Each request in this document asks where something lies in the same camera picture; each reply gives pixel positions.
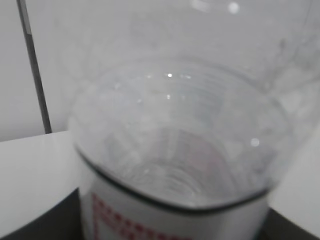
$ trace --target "black band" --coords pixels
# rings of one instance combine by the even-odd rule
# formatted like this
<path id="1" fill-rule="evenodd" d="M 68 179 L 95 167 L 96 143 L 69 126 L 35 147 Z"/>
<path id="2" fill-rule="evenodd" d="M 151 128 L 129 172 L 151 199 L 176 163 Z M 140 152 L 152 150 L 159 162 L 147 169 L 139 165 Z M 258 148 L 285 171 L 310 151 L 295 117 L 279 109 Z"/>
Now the black band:
<path id="1" fill-rule="evenodd" d="M 117 188 L 118 190 L 124 192 L 125 194 L 130 195 L 133 198 L 138 199 L 139 201 L 145 202 L 148 205 L 151 205 L 153 207 L 162 209 L 167 212 L 175 212 L 177 214 L 181 215 L 189 215 L 189 216 L 199 216 L 199 215 L 212 215 L 217 214 L 222 211 L 230 210 L 232 208 L 239 207 L 241 205 L 248 204 L 250 202 L 254 202 L 258 199 L 261 199 L 265 197 L 269 189 L 262 190 L 260 192 L 257 192 L 243 200 L 224 204 L 222 206 L 213 206 L 213 207 L 204 207 L 204 208 L 188 208 L 180 205 L 174 205 L 172 203 L 166 203 L 164 201 L 158 200 L 153 198 L 152 196 L 147 196 L 135 189 L 132 189 L 130 186 L 128 186 L 125 183 L 122 183 L 110 174 L 103 171 L 100 167 L 93 164 L 84 154 L 81 153 L 81 151 L 78 148 L 75 148 L 80 155 L 81 159 L 86 163 L 86 165 L 101 179 L 108 182 L 108 184 L 112 185 L 113 187 Z"/>

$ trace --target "red pattern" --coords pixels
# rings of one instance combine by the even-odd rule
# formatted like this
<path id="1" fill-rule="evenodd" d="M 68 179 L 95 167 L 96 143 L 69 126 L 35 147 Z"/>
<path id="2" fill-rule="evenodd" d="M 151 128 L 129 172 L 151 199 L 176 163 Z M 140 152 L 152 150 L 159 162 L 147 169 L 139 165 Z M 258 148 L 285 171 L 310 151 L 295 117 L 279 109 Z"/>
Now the red pattern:
<path id="1" fill-rule="evenodd" d="M 96 193 L 92 193 L 92 209 L 94 240 L 100 240 L 99 220 L 117 233 L 123 240 L 192 240 L 191 238 L 171 236 L 157 232 L 154 229 L 143 226 L 141 223 L 133 222 L 108 206 Z"/>

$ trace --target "transparent plastic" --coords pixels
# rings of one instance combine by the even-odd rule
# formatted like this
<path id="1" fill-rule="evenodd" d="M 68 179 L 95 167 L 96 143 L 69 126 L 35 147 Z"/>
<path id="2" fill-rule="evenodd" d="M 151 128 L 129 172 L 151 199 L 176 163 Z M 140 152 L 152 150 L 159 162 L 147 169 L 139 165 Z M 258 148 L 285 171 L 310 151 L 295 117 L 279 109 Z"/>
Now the transparent plastic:
<path id="1" fill-rule="evenodd" d="M 270 189 L 319 121 L 320 1 L 63 1 L 58 70 L 77 148 L 188 208 Z"/>

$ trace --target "white surface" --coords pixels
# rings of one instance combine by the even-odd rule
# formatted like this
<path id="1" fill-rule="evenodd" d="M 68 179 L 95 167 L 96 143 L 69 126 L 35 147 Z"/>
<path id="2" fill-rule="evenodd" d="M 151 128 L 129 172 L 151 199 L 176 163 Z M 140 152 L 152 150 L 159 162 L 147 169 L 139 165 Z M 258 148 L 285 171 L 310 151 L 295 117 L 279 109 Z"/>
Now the white surface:
<path id="1" fill-rule="evenodd" d="M 320 129 L 269 198 L 281 215 L 320 237 Z M 0 237 L 26 225 L 79 185 L 68 131 L 0 143 Z"/>
<path id="2" fill-rule="evenodd" d="M 45 133 L 14 0 L 0 1 L 0 114 L 0 142 Z"/>
<path id="3" fill-rule="evenodd" d="M 67 108 L 62 94 L 63 82 L 56 71 L 55 34 L 51 0 L 26 0 L 45 101 L 53 132 L 66 130 Z"/>
<path id="4" fill-rule="evenodd" d="M 270 196 L 278 213 L 320 238 L 320 127 Z"/>
<path id="5" fill-rule="evenodd" d="M 0 238 L 54 207 L 78 186 L 68 132 L 0 143 Z"/>

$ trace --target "grout line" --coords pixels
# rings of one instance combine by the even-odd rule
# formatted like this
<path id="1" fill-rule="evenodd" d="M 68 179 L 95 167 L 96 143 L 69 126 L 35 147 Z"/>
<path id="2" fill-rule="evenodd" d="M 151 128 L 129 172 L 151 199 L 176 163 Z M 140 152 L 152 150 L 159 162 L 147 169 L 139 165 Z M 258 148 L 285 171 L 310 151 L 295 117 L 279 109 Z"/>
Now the grout line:
<path id="1" fill-rule="evenodd" d="M 20 20 L 21 20 L 21 26 L 23 30 L 25 45 L 27 48 L 28 56 L 29 56 L 29 62 L 32 70 L 32 75 L 33 75 L 35 90 L 36 90 L 38 103 L 40 107 L 44 131 L 46 134 L 51 134 L 52 128 L 51 128 L 47 103 L 45 99 L 44 88 L 41 81 L 34 40 L 31 34 L 28 12 L 26 8 L 26 0 L 16 0 L 16 3 L 19 11 Z"/>

